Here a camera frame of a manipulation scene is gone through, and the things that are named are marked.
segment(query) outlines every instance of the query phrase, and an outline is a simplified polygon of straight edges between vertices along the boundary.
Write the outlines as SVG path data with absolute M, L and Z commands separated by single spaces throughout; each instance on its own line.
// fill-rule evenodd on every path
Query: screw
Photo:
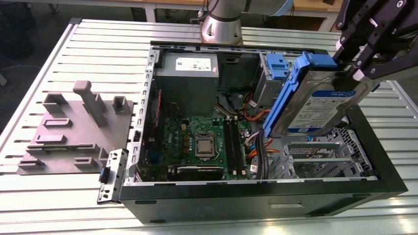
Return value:
M 400 7 L 403 7 L 403 6 L 404 6 L 404 1 L 400 0 L 400 1 L 397 2 L 397 8 L 400 8 Z

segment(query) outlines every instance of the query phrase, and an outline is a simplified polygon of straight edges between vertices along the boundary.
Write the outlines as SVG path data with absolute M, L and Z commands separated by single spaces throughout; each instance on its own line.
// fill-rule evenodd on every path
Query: motherboard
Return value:
M 149 152 L 153 175 L 162 181 L 249 178 L 244 141 L 250 123 L 234 118 L 170 117 L 165 120 L 162 148 Z

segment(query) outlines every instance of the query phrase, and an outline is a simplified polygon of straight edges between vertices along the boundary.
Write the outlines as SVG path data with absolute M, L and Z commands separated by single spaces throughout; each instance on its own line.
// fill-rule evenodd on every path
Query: cpu socket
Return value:
M 197 134 L 196 135 L 196 156 L 208 161 L 216 157 L 216 141 L 214 134 Z

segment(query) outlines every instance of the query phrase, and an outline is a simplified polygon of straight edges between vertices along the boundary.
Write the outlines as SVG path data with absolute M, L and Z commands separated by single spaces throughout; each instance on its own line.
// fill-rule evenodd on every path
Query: power supply label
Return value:
M 210 58 L 178 58 L 178 71 L 212 71 Z
M 338 113 L 337 106 L 348 102 L 354 95 L 356 91 L 316 91 L 288 127 L 289 132 L 313 132 L 324 128 Z

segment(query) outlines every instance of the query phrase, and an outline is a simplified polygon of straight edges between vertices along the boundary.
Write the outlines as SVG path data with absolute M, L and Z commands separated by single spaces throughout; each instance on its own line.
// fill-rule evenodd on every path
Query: slotted aluminum surface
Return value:
M 310 47 L 336 52 L 337 33 L 245 28 L 246 45 Z M 93 82 L 103 99 L 141 101 L 150 40 L 200 42 L 186 24 L 83 20 L 71 24 L 0 136 L 0 233 L 98 234 L 415 234 L 418 233 L 418 120 L 397 83 L 384 83 L 361 103 L 409 192 L 330 218 L 143 225 L 123 205 L 97 205 L 98 175 L 19 176 L 17 164 L 41 123 L 47 93 Z

